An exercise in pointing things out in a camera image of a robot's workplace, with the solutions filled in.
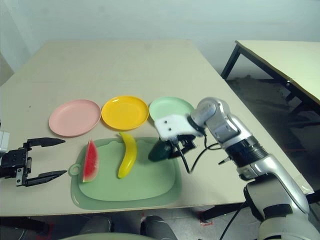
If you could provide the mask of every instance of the pink plate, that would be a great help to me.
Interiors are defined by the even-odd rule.
[[[100,117],[101,109],[95,102],[78,99],[55,109],[49,118],[49,127],[58,135],[75,137],[93,129]]]

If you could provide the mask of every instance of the dark green object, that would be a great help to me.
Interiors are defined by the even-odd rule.
[[[160,139],[155,143],[148,155],[148,159],[153,162],[168,159],[173,153],[173,147],[168,141]]]

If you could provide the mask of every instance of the yellow banana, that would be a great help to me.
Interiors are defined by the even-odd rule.
[[[122,179],[128,175],[137,158],[137,144],[130,134],[119,132],[125,144],[125,154],[118,171],[118,178]]]

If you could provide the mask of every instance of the red watermelon flesh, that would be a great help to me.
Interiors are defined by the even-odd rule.
[[[99,170],[99,156],[95,142],[89,140],[86,148],[84,165],[83,165],[82,182],[91,182],[98,174]]]

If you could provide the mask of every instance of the green cutting board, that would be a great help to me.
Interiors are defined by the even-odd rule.
[[[73,202],[84,209],[99,210],[160,206],[176,200],[181,192],[177,160],[148,160],[148,154],[157,140],[155,137],[136,139],[136,162],[131,172],[122,179],[117,178],[126,150],[122,139],[94,141],[99,155],[98,174],[93,181],[82,183],[85,146],[76,164],[69,169]]]

